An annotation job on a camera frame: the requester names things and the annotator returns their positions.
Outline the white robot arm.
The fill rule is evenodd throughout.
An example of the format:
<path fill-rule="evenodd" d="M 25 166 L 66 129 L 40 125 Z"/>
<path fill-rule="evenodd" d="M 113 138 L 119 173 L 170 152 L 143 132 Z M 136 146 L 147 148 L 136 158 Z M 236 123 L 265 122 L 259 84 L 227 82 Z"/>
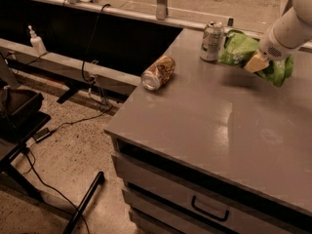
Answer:
<path fill-rule="evenodd" d="M 264 33 L 244 68 L 258 72 L 271 60 L 288 58 L 312 39 L 312 0 L 292 0 L 292 6 Z"/>

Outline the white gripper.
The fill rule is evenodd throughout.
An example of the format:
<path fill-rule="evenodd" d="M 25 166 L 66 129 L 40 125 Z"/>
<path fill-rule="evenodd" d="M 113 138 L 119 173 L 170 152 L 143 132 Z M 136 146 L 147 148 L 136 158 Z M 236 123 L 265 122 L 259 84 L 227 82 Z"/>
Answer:
<path fill-rule="evenodd" d="M 269 65 L 269 60 L 283 60 L 294 52 L 291 34 L 287 31 L 278 32 L 268 29 L 259 41 L 256 51 L 244 68 L 255 73 Z"/>

